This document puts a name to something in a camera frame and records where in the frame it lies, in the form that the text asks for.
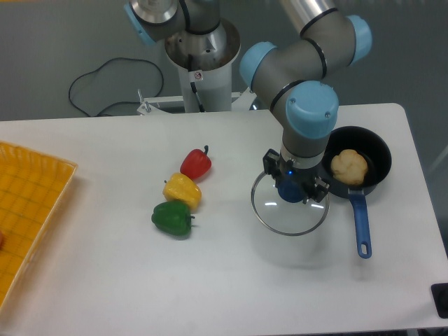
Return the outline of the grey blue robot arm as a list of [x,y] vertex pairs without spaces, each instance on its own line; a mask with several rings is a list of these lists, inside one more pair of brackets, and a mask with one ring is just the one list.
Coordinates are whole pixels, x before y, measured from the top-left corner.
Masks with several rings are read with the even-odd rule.
[[240,53],[236,28],[217,1],[128,1],[125,12],[140,38],[164,43],[178,69],[186,112],[227,111],[232,105],[231,66],[283,128],[279,152],[264,170],[290,203],[320,202],[329,186],[317,174],[339,108],[322,80],[365,57],[372,46],[366,21],[343,16],[332,1],[283,1],[300,38],[285,49],[260,42]]

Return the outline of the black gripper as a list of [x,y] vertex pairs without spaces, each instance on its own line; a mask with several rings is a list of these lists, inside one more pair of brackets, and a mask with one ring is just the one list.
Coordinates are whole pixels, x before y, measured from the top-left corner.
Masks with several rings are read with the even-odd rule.
[[304,190],[303,204],[309,200],[321,202],[328,194],[330,184],[317,178],[318,165],[323,155],[315,157],[288,156],[284,159],[275,150],[269,149],[263,156],[264,173],[272,176],[274,186],[279,188],[282,182],[292,181]]

